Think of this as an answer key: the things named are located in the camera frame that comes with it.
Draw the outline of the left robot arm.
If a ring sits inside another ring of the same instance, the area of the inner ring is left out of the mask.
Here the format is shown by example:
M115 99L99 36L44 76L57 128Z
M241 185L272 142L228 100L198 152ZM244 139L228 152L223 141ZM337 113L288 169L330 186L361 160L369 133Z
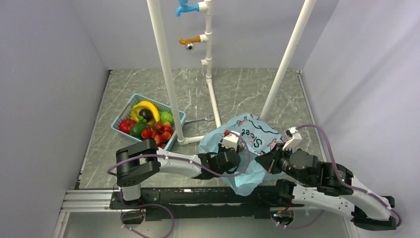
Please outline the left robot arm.
M142 202L141 183L157 173L182 175L192 179L209 180L234 174L241 157L234 149L197 155L182 155L159 148L150 139L116 151L116 164L107 173L117 178L122 200L129 208Z

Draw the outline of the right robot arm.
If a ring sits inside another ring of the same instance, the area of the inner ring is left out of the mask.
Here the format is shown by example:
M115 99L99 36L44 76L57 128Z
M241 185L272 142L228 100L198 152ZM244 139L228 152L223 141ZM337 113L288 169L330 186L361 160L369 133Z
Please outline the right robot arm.
M338 214L368 231L397 229L397 220L391 214L394 198L369 192L342 165L322 162L301 149L284 151L281 144L257 156L255 161L269 174L284 173L290 177L276 182L273 200L279 206L316 207Z

